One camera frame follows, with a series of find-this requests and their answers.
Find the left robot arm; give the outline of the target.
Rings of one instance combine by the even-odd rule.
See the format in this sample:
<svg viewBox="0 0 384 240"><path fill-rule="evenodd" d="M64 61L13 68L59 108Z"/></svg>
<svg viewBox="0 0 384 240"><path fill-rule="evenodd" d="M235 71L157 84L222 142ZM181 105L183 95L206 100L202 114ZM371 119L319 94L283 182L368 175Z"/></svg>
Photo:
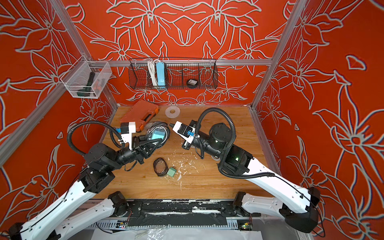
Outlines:
<svg viewBox="0 0 384 240"><path fill-rule="evenodd" d="M83 125L101 125L108 129L119 150L115 151L103 143L92 146L87 153L78 149L72 136ZM162 131L157 130L157 124L152 124L145 135L132 137L130 142L125 142L121 135L123 131L117 131L106 123L85 121L74 125L68 130L67 143L75 153L84 157L88 166L50 206L27 222L13 224L1 236L9 240L67 240L99 220L110 216L125 216L131 208L119 191L80 214L71 214L112 182L115 178L113 171L129 163L143 164L155 150L162 147L170 135L168 126L163 128Z"/></svg>

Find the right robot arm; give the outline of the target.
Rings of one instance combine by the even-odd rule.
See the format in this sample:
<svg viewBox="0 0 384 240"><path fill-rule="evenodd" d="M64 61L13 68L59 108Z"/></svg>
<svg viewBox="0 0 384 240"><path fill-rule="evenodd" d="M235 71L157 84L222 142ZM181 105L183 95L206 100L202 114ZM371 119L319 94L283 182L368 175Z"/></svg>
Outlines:
<svg viewBox="0 0 384 240"><path fill-rule="evenodd" d="M277 217L302 233L314 233L316 227L323 227L324 221L317 208L320 191L290 182L236 146L236 127L224 110L208 108L197 121L188 125L176 122L170 126L184 139L184 149L194 147L201 159L205 155L218 159L220 174L231 179L247 180L272 195L267 198L238 192L233 202L235 208L249 215Z"/></svg>

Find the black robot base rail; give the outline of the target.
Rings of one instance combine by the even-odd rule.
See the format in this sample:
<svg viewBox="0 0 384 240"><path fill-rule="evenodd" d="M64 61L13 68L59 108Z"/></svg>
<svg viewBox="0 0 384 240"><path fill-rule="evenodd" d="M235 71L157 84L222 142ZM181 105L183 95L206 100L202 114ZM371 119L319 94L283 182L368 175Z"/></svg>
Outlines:
<svg viewBox="0 0 384 240"><path fill-rule="evenodd" d="M260 213L249 214L233 200L128 200L123 217L103 219L94 227L104 230L144 230L151 228L249 229Z"/></svg>

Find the teal charger cube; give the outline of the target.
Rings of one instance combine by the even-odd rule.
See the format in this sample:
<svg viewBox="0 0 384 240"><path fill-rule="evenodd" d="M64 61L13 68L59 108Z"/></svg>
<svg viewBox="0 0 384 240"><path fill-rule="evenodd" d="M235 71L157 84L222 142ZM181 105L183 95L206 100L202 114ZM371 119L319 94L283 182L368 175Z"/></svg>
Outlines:
<svg viewBox="0 0 384 240"><path fill-rule="evenodd" d="M165 136L166 136L166 133L163 130L156 129L152 131L151 140L154 140L154 139L163 140Z"/></svg>

